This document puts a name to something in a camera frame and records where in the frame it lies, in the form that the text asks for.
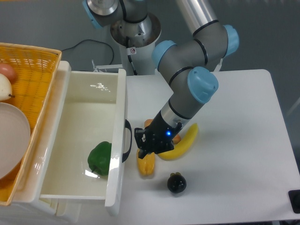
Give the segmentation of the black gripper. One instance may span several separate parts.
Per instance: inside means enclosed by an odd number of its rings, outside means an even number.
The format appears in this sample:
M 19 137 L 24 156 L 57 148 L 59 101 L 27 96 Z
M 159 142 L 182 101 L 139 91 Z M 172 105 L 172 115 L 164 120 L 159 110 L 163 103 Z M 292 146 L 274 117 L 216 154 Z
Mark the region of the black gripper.
M 173 138 L 181 131 L 182 122 L 178 120 L 172 127 L 159 112 L 148 127 L 135 128 L 134 137 L 137 144 L 138 158 L 144 159 L 147 154 L 163 153 L 174 149 Z

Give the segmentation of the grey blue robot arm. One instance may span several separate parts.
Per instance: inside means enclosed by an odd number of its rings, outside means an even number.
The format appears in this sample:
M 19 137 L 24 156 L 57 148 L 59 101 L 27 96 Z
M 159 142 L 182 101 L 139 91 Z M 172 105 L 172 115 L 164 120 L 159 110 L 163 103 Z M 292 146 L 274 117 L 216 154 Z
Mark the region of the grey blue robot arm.
M 110 27 L 119 45 L 121 63 L 129 75 L 158 71 L 173 94 L 149 126 L 136 128 L 139 158 L 173 150 L 173 138 L 210 101 L 217 78 L 206 68 L 239 47 L 237 31 L 221 25 L 207 0 L 178 0 L 177 6 L 193 39 L 183 45 L 158 43 L 159 20 L 144 0 L 85 0 L 82 5 L 93 26 Z

